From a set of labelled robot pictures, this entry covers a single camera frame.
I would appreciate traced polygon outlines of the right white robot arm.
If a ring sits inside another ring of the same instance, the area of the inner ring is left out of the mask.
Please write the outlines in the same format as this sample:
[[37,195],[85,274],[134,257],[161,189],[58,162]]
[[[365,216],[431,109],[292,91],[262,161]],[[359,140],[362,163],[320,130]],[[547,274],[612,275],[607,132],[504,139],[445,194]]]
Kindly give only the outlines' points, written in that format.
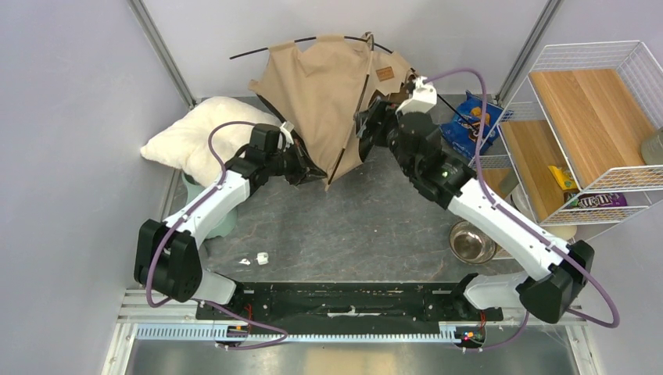
[[467,309],[523,308],[539,320],[557,323],[586,286],[594,250],[570,244],[539,227],[489,187],[476,172],[441,145],[439,127],[425,112],[397,112],[377,99],[354,115],[362,152],[386,147],[420,195],[468,221],[520,264],[520,273],[472,273],[455,288]]

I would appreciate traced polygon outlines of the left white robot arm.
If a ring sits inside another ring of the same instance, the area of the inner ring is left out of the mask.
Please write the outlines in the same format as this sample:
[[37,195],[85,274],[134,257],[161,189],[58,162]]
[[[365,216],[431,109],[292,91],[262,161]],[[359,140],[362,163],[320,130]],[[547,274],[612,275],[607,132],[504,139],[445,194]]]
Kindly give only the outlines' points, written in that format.
[[238,282],[203,268],[199,249],[213,228],[272,177],[298,185],[324,178],[290,122],[252,125],[249,141],[228,161],[214,152],[220,173],[213,183],[165,220],[146,220],[138,232],[133,276],[148,298],[209,300],[225,305]]

